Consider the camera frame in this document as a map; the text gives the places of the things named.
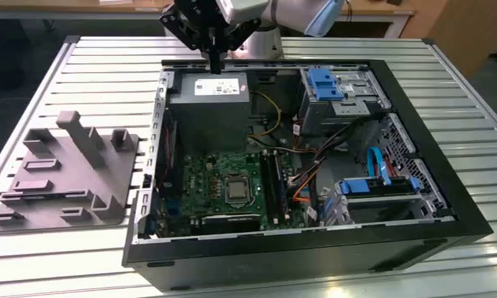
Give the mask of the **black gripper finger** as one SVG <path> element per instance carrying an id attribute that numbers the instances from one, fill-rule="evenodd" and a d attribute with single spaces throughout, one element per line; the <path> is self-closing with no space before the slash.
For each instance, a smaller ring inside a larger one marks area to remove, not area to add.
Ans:
<path id="1" fill-rule="evenodd" d="M 205 28 L 193 28 L 191 22 L 183 18 L 183 12 L 175 5 L 169 5 L 163 10 L 159 21 L 188 49 L 200 51 L 203 58 L 209 62 L 211 73 L 216 74 L 216 55 L 212 52 L 211 40 Z"/>
<path id="2" fill-rule="evenodd" d="M 236 25 L 232 29 L 224 22 L 215 29 L 215 73 L 220 74 L 223 69 L 223 57 L 229 50 L 236 50 L 261 24 L 261 19 L 256 18 Z"/>

